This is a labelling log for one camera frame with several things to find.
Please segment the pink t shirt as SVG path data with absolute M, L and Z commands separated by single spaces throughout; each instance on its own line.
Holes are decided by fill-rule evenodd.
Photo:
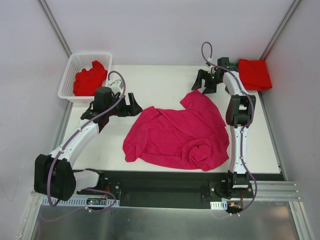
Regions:
M 228 159 L 229 135 L 218 107 L 198 90 L 182 110 L 144 109 L 123 141 L 125 161 L 172 169 L 210 171 Z

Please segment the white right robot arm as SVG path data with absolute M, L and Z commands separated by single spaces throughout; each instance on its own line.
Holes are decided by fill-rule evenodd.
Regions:
M 215 192 L 235 198 L 250 188 L 247 142 L 255 113 L 256 96 L 250 95 L 245 89 L 237 67 L 230 64 L 229 58 L 221 57 L 217 64 L 213 64 L 211 58 L 204 60 L 208 70 L 198 71 L 191 89 L 197 90 L 204 86 L 203 94 L 213 94 L 217 92 L 217 85 L 223 83 L 230 95 L 225 121 L 231 133 L 231 161 L 226 180 L 216 187 Z

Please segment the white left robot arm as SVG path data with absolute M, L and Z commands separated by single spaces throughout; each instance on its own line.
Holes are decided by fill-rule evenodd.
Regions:
M 71 136 L 49 154 L 40 154 L 35 159 L 35 192 L 48 199 L 67 201 L 74 193 L 85 189 L 96 195 L 105 191 L 106 182 L 101 171 L 93 168 L 75 171 L 73 166 L 89 142 L 108 124 L 110 117 L 135 117 L 143 111 L 132 92 L 127 96 L 128 101 L 123 90 L 97 89 Z

